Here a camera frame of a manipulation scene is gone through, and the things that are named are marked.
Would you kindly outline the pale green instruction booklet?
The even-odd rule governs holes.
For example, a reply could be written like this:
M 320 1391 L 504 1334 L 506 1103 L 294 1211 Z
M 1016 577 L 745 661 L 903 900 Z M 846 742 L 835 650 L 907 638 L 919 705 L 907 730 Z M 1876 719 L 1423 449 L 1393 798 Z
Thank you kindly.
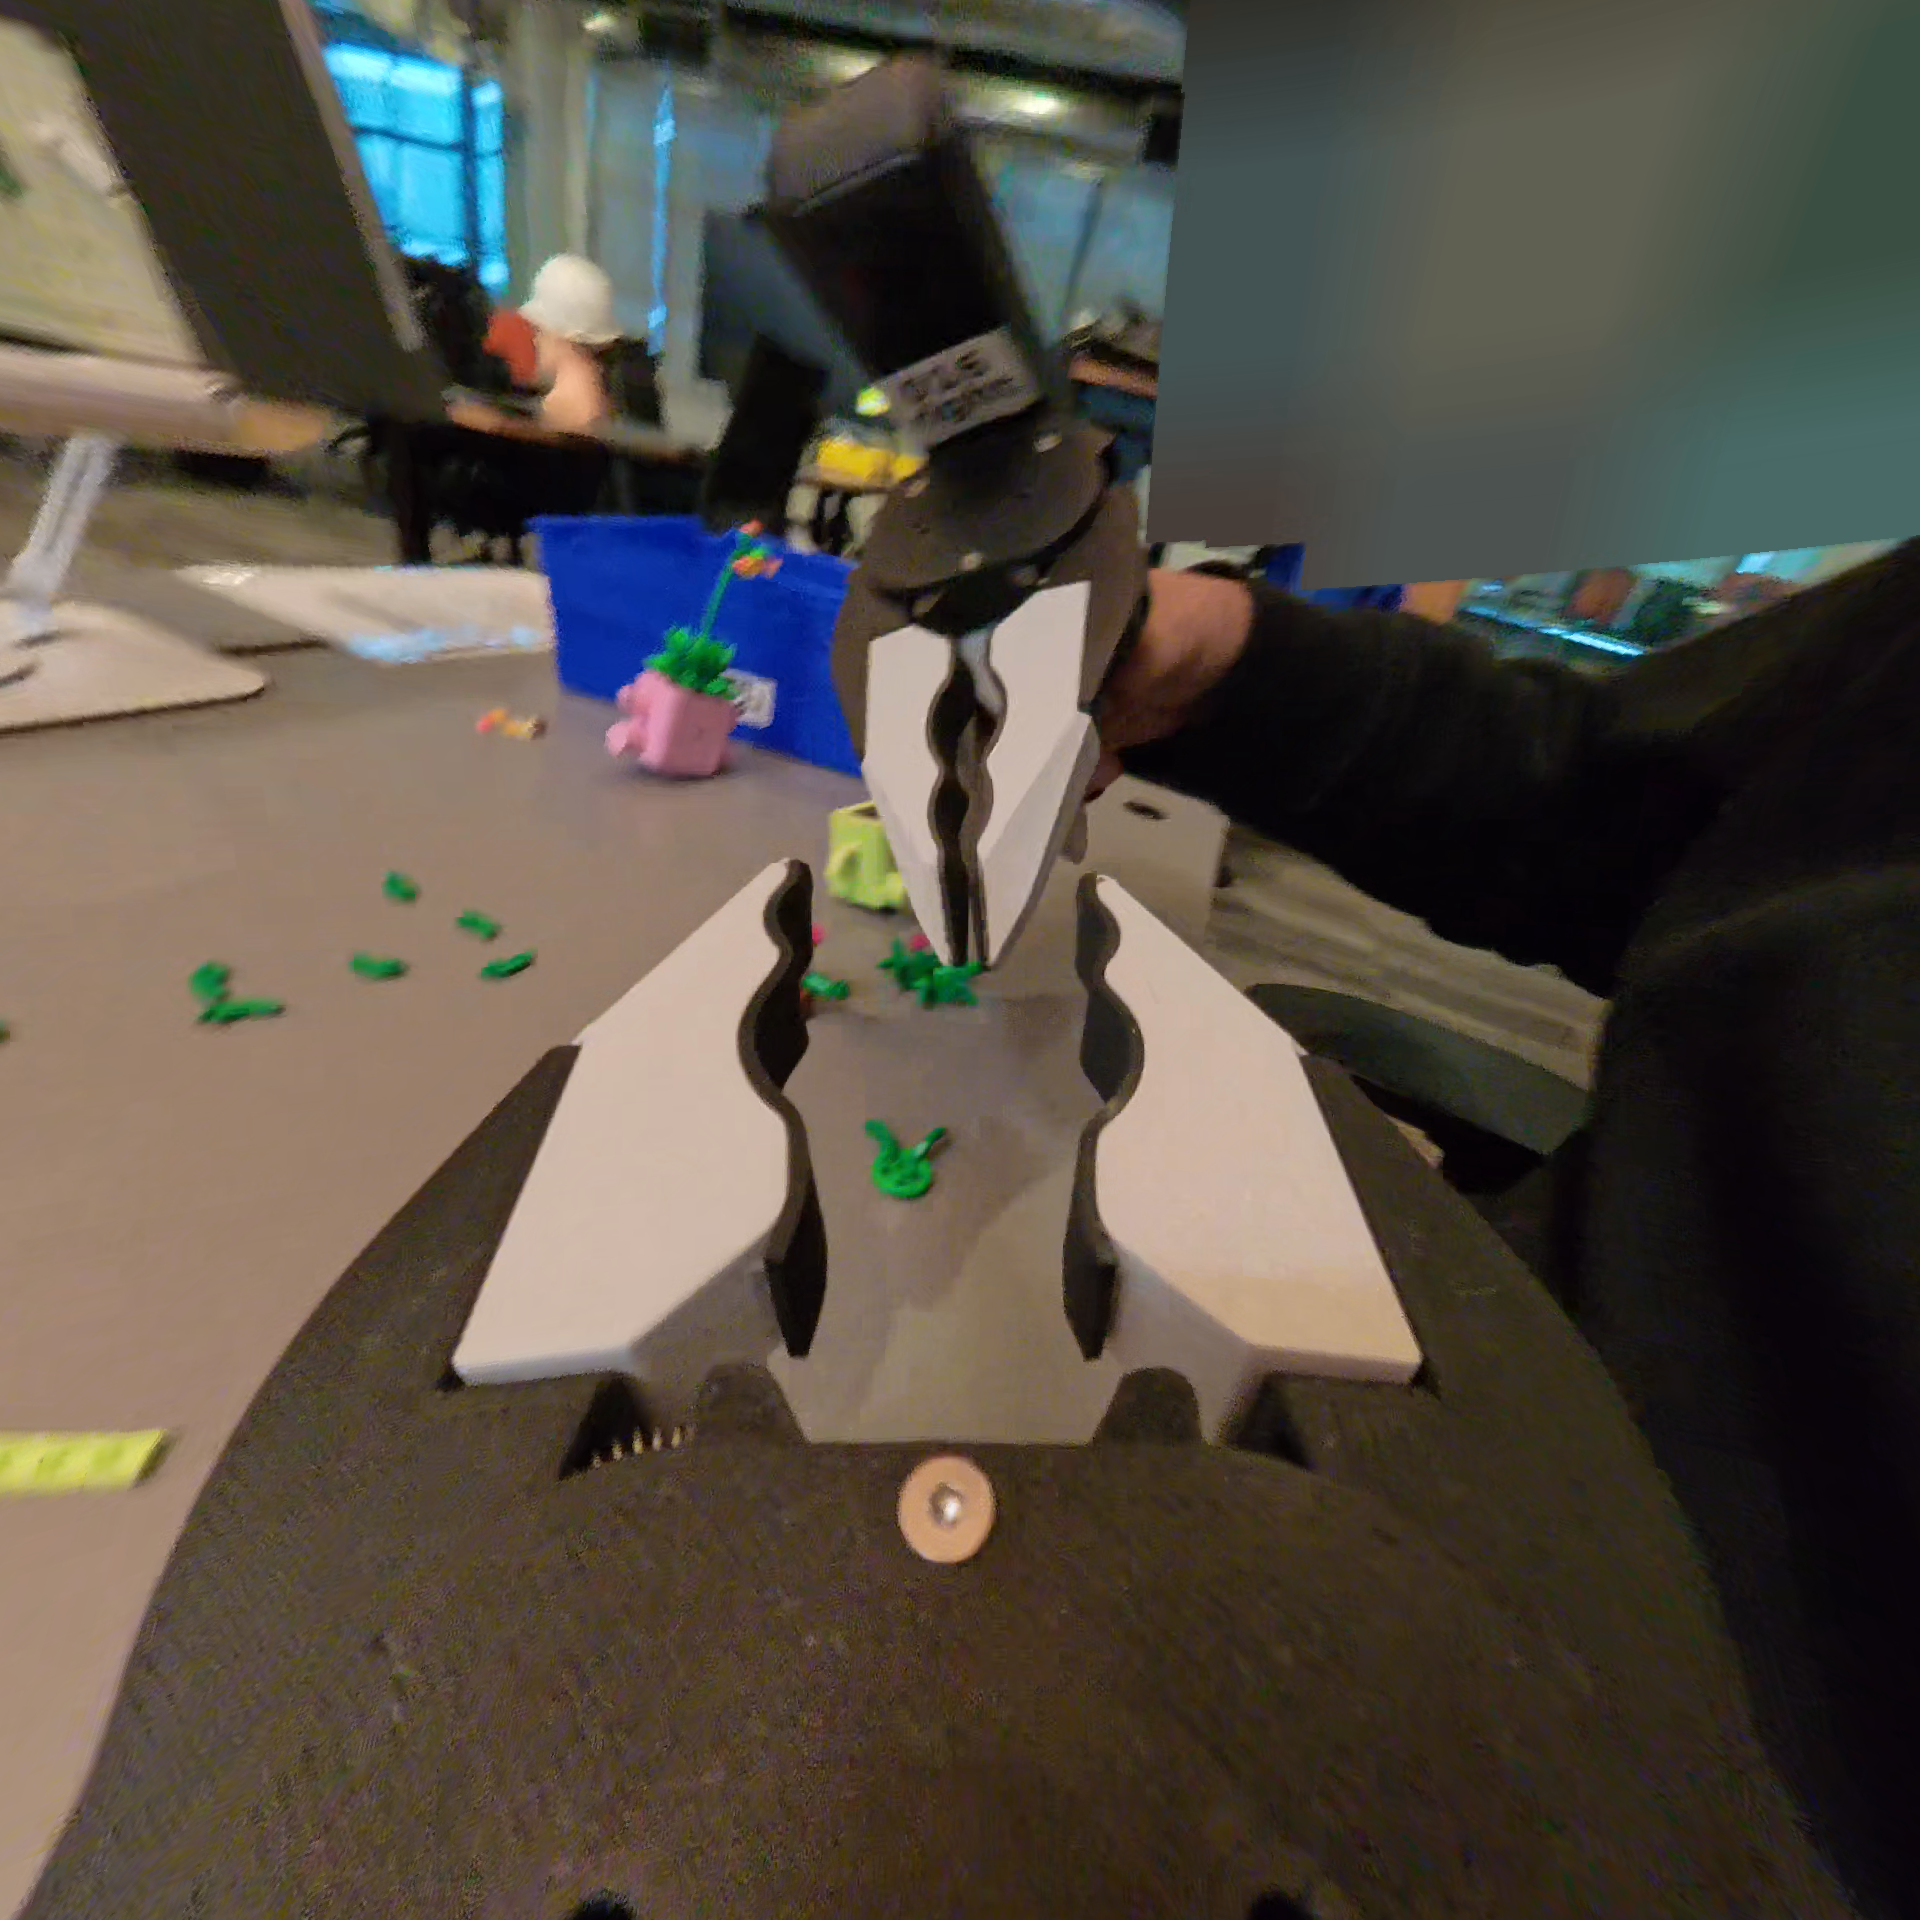
M 166 369 L 204 349 L 73 58 L 2 22 L 2 331 Z

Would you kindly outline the lime green flat brick plate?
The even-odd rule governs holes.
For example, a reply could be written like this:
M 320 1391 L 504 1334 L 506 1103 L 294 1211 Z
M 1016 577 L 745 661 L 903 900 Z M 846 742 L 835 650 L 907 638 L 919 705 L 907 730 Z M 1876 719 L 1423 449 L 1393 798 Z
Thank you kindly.
M 172 1442 L 166 1429 L 2 1430 L 2 1499 L 130 1493 Z

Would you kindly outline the pink brick planter with plant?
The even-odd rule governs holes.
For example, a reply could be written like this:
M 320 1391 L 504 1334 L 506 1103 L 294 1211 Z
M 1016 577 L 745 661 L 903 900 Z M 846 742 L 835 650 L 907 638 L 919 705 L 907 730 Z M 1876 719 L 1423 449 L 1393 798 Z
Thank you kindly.
M 723 771 L 739 719 L 737 646 L 720 639 L 718 617 L 732 586 L 770 578 L 782 563 L 764 521 L 735 527 L 702 613 L 667 626 L 638 676 L 615 694 L 609 755 L 667 780 L 707 780 Z

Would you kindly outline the cluster of green leaf pieces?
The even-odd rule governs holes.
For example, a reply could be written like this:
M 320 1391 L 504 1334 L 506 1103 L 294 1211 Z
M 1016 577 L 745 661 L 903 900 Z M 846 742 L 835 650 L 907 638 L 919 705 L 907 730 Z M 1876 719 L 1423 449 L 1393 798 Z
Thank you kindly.
M 116 885 L 4 870 L 4 1049 L 410 1018 L 543 966 L 545 926 L 419 854 Z

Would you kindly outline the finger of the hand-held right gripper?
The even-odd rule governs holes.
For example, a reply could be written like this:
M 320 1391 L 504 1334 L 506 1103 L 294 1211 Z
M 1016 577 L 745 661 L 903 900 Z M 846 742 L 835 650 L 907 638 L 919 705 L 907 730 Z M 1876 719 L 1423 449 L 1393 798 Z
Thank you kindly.
M 921 933 L 947 964 L 971 957 L 963 739 L 971 676 L 947 636 L 907 626 L 868 652 L 863 775 Z
M 1046 588 L 968 638 L 988 723 L 968 811 L 977 956 L 988 969 L 1017 945 L 1098 759 L 1083 692 L 1091 598 L 1089 582 Z

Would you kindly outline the person's black jacket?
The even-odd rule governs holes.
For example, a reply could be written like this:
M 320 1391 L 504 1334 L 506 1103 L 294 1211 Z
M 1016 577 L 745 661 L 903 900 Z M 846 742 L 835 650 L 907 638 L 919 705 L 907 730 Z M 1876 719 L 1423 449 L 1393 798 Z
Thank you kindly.
M 1916 542 L 1758 619 L 1628 947 L 1575 1297 L 1863 1916 L 1916 1916 Z

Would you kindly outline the blue storage bin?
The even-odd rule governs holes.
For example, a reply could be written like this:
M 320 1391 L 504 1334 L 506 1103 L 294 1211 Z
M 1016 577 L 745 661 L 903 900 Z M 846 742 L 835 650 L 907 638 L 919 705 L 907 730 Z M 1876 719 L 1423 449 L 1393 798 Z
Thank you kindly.
M 730 553 L 732 534 L 690 517 L 543 519 L 543 564 L 555 617 L 561 686 L 614 701 L 659 646 L 667 626 L 692 622 Z M 745 742 L 850 775 L 865 750 L 833 670 L 833 628 L 854 586 L 871 586 L 865 559 L 839 559 L 776 542 L 780 571 L 735 582 L 718 617 L 737 646 L 735 673 L 777 682 L 777 717 Z

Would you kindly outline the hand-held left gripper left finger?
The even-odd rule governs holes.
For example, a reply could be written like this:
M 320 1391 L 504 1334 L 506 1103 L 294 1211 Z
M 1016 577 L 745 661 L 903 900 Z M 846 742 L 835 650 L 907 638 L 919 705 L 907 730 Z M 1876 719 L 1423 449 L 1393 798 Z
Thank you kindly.
M 827 1238 L 806 1123 L 812 876 L 747 881 L 587 1025 L 450 1356 L 464 1385 L 809 1356 Z

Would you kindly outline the clear plastic bag with leaflet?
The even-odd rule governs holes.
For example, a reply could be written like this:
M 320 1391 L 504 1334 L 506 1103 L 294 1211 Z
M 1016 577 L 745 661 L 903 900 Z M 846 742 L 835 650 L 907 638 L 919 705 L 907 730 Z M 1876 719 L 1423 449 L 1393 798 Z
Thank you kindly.
M 176 569 L 184 586 L 374 666 L 539 657 L 555 617 L 526 566 L 294 566 L 212 563 Z

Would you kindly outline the lime green brick planter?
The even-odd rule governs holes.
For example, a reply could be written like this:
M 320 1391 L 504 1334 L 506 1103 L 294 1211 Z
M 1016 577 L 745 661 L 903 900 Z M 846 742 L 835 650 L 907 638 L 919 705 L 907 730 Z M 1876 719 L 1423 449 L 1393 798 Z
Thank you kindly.
M 873 914 L 907 910 L 905 881 L 871 799 L 830 813 L 824 886 L 833 900 Z

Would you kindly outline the green brick plant pink flowers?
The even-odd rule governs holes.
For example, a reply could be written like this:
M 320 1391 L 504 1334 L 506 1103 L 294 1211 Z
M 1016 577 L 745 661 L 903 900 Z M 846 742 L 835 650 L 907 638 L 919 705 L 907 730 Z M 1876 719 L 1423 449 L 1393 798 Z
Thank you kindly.
M 984 971 L 978 962 L 943 961 L 924 933 L 894 940 L 875 969 L 924 1010 L 938 1005 L 977 1005 L 974 982 Z

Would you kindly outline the person's right forearm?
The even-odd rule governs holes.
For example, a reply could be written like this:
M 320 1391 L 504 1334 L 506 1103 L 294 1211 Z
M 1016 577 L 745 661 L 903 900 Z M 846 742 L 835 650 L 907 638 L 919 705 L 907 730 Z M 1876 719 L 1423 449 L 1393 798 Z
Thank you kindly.
M 1222 809 L 1449 945 L 1612 998 L 1716 780 L 1630 676 L 1251 582 L 1248 642 L 1122 772 Z

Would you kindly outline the person's right hand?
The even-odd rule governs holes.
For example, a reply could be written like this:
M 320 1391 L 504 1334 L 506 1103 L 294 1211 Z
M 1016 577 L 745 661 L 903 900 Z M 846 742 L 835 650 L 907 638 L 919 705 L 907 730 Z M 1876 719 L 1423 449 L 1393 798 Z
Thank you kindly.
M 1153 566 L 1135 636 L 1096 698 L 1098 761 L 1089 799 L 1122 772 L 1122 759 L 1180 733 L 1242 657 L 1255 622 L 1252 588 L 1203 566 Z

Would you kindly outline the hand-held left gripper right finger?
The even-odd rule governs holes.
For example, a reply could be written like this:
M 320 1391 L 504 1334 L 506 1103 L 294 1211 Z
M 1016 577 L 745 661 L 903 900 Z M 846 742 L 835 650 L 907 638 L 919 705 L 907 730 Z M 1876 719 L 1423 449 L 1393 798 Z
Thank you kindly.
M 1425 1351 L 1299 1042 L 1115 878 L 1074 893 L 1096 1098 L 1063 1313 L 1083 1362 L 1187 1380 L 1223 1442 L 1279 1378 L 1415 1385 Z

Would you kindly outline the white book stand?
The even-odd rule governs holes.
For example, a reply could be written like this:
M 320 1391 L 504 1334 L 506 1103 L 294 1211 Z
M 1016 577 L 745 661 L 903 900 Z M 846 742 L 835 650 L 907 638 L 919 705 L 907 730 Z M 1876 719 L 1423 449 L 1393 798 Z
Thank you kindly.
M 242 705 L 259 670 L 142 614 L 84 603 L 66 581 L 122 449 L 281 457 L 323 441 L 332 411 L 262 399 L 226 375 L 4 343 L 4 428 L 57 435 L 54 470 L 4 578 L 2 732 Z

